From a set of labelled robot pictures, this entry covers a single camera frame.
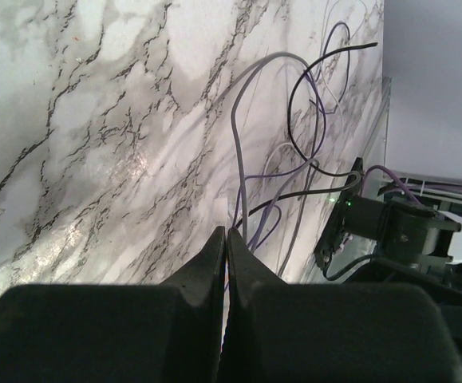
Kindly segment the translucent white zip tie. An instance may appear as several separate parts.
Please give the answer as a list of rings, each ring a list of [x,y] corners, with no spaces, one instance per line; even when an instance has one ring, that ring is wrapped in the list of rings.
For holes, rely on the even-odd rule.
[[[227,233],[229,224],[229,211],[227,197],[219,197],[215,201],[215,219],[219,226],[224,226],[224,234]],[[223,290],[223,324],[227,323],[229,312],[229,293],[228,293],[228,263],[227,258],[224,258],[224,290]]]

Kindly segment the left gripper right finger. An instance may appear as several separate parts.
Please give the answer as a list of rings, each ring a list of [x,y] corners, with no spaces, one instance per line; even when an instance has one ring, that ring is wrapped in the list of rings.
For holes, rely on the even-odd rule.
[[[221,382],[462,382],[440,310],[408,284],[289,284],[236,229]]]

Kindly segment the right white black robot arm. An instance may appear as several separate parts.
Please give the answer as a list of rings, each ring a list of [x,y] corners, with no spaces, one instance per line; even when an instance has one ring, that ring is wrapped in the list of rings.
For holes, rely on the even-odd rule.
[[[396,176],[403,198],[363,195],[371,171],[357,158],[314,248],[328,282],[403,282],[440,307],[462,357],[462,216],[424,205]]]

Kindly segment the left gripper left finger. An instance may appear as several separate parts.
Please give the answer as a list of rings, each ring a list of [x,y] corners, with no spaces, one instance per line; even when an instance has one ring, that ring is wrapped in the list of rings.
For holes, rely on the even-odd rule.
[[[156,285],[27,284],[0,297],[0,382],[213,382],[225,230]]]

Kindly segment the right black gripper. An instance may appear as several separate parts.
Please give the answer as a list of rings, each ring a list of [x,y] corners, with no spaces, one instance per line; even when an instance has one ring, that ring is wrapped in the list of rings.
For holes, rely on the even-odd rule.
[[[357,157],[351,168],[351,175],[346,179],[346,190],[341,191],[333,203],[330,217],[314,248],[315,264],[321,271],[328,269],[333,257],[348,236],[344,228],[345,213],[351,206],[352,198],[360,194],[363,174],[363,159]]]

